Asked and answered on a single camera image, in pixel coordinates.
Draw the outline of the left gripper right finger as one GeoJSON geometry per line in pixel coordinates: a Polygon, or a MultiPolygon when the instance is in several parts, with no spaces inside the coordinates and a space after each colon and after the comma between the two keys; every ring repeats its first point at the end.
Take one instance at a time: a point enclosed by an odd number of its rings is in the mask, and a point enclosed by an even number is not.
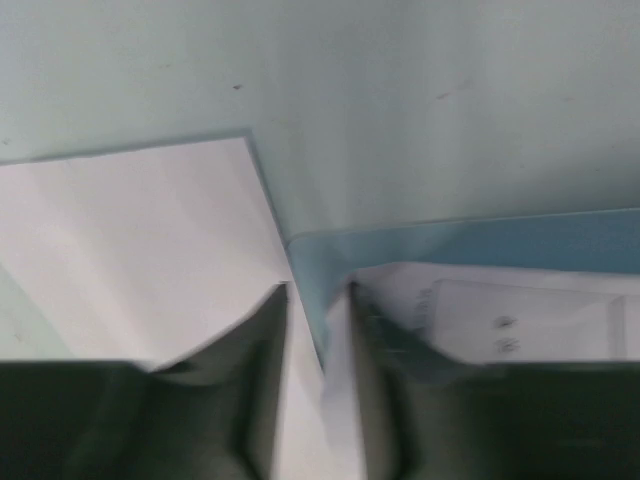
{"type": "Polygon", "coordinates": [[[635,479],[632,362],[466,364],[348,288],[369,479],[635,479]]]}

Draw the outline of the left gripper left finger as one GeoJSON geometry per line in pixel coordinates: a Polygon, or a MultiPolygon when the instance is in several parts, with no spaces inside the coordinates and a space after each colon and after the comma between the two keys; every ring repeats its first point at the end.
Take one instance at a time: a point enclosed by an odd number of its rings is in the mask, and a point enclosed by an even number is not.
{"type": "Polygon", "coordinates": [[[5,479],[267,479],[288,292],[174,364],[5,361],[5,479]]]}

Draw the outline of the printed paper sheet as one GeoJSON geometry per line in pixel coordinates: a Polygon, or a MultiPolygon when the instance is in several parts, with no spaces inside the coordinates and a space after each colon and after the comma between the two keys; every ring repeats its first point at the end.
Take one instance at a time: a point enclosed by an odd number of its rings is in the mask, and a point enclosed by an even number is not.
{"type": "Polygon", "coordinates": [[[629,276],[399,263],[349,275],[327,311],[325,425],[337,456],[365,475],[348,288],[366,287],[399,326],[447,356],[494,363],[632,362],[639,281],[629,276]]]}

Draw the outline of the white paper sheet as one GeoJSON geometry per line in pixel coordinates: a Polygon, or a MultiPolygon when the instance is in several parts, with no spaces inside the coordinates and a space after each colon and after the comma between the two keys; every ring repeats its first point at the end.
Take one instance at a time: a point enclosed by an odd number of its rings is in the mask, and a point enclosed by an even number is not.
{"type": "Polygon", "coordinates": [[[160,367],[221,336],[279,283],[288,334],[279,479],[350,479],[327,437],[299,291],[246,140],[1,168],[1,355],[160,367]]]}

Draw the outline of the light blue clipboard folder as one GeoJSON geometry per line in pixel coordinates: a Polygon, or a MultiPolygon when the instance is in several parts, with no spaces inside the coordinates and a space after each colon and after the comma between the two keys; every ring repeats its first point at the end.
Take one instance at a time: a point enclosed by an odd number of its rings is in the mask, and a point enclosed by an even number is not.
{"type": "Polygon", "coordinates": [[[326,311],[353,270],[393,262],[636,274],[636,209],[404,224],[304,234],[287,246],[316,354],[323,358],[326,311]]]}

